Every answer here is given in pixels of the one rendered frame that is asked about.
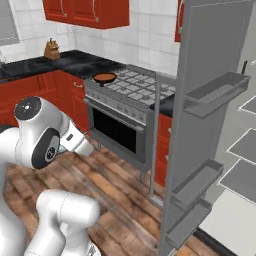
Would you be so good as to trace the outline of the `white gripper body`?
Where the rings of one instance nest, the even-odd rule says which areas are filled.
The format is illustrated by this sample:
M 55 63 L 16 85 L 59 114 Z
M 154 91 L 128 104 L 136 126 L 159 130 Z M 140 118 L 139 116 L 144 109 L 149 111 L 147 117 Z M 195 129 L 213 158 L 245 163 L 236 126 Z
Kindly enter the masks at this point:
M 82 155 L 82 156 L 89 156 L 94 151 L 94 146 L 86 139 L 84 138 L 81 143 L 74 149 L 74 152 Z

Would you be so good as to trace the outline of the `black saucepan with marinade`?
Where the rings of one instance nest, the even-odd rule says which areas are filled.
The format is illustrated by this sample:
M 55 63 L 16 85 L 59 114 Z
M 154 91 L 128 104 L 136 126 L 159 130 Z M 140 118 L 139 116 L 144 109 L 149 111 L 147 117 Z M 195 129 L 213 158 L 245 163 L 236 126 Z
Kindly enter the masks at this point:
M 103 87 L 107 83 L 114 82 L 117 78 L 117 75 L 114 73 L 98 73 L 93 76 L 93 80 L 97 82 L 101 87 Z

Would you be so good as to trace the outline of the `steel stove with hob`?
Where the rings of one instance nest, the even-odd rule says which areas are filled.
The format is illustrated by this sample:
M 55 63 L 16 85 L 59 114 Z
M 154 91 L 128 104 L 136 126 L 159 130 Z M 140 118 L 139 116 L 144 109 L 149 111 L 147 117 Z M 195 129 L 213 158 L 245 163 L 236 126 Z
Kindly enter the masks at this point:
M 161 99 L 172 96 L 175 80 L 133 65 L 118 69 L 114 73 L 117 75 L 115 81 L 103 87 L 92 78 L 86 79 L 85 98 L 90 97 L 146 125 L 146 164 L 138 168 L 118 155 L 136 169 L 146 172 L 152 164 L 155 91 L 157 87 L 161 88 Z

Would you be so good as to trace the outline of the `grey fridge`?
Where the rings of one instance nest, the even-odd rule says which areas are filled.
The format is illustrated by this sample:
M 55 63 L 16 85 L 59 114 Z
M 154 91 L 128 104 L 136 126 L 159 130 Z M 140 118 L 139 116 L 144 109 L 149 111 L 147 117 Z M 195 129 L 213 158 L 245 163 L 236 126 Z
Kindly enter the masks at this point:
M 251 79 L 228 105 L 216 154 L 224 171 L 206 193 L 213 208 L 200 228 L 235 256 L 256 256 L 256 0 L 239 67 Z

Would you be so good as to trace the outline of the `grey fridge door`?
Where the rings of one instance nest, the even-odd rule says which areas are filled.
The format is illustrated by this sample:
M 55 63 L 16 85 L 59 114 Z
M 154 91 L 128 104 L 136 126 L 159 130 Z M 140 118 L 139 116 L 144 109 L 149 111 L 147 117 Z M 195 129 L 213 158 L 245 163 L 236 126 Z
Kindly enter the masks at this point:
M 185 95 L 228 72 L 238 73 L 253 3 L 254 0 L 184 1 L 158 256 L 173 256 L 182 247 L 176 249 L 169 243 L 166 232 L 199 199 L 204 199 L 208 189 L 186 209 L 171 201 L 172 192 L 207 159 L 215 160 L 229 104 L 199 118 L 184 111 Z

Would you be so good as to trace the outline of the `black glass oven door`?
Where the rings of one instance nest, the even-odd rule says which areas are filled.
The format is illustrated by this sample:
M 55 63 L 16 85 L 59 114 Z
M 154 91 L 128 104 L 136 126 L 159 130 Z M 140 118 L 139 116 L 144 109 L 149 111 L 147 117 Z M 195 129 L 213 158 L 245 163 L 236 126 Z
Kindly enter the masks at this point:
M 146 129 L 139 132 L 86 105 L 92 138 L 138 168 L 146 164 Z

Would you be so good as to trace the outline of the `red base cupboards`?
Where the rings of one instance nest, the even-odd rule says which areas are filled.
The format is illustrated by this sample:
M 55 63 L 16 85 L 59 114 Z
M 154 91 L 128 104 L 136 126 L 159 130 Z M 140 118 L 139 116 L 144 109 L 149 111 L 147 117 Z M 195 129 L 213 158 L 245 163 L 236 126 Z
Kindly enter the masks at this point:
M 74 87 L 74 82 L 83 84 L 83 88 Z M 0 82 L 0 124 L 16 126 L 14 107 L 29 96 L 40 96 L 48 100 L 71 117 L 82 132 L 88 131 L 88 113 L 83 101 L 85 86 L 81 78 L 55 70 Z

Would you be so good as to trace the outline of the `red base cupboard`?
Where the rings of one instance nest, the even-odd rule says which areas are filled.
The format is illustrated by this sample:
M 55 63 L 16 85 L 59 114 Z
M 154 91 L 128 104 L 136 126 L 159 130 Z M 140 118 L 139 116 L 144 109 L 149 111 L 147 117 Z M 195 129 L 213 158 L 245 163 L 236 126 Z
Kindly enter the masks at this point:
M 171 126 L 172 118 L 164 114 L 160 114 L 158 119 L 158 142 L 156 153 L 155 181 L 162 186 L 165 186 L 166 180 Z

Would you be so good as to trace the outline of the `brown knife block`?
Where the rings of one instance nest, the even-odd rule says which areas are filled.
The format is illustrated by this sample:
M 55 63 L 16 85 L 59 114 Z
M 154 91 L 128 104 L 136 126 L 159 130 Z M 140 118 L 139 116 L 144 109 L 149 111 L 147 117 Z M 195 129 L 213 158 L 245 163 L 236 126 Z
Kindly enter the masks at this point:
M 44 56 L 51 60 L 57 60 L 60 58 L 59 45 L 55 40 L 50 39 L 46 43 Z

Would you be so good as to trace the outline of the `large grey door bin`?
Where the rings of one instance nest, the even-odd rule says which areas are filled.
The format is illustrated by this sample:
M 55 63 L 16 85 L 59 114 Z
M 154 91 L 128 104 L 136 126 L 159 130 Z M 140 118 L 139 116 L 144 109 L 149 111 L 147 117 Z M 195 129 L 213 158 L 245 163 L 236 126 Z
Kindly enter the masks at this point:
M 183 109 L 199 118 L 205 118 L 248 88 L 250 77 L 228 72 L 190 91 L 185 95 Z

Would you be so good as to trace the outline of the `red wall cupboard door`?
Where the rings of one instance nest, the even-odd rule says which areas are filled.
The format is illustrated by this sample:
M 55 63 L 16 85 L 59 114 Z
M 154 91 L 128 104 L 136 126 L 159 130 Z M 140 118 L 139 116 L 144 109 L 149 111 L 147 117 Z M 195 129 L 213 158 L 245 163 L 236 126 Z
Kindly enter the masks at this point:
M 129 25 L 129 0 L 96 0 L 99 22 L 92 12 L 92 0 L 70 1 L 72 22 L 96 29 L 110 29 Z
M 64 17 L 60 8 L 60 0 L 43 0 L 43 7 L 45 17 L 49 21 L 56 21 L 61 23 L 71 23 L 71 0 L 63 0 L 63 8 L 67 13 L 67 17 Z

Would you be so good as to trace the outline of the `narrow red wall cupboard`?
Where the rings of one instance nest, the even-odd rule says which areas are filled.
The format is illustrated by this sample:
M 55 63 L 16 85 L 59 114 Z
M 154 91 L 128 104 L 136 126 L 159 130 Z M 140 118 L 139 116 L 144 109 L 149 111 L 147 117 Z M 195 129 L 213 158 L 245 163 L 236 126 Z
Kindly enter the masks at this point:
M 176 17 L 175 42 L 181 41 L 182 22 L 184 14 L 184 0 L 178 0 L 178 9 Z

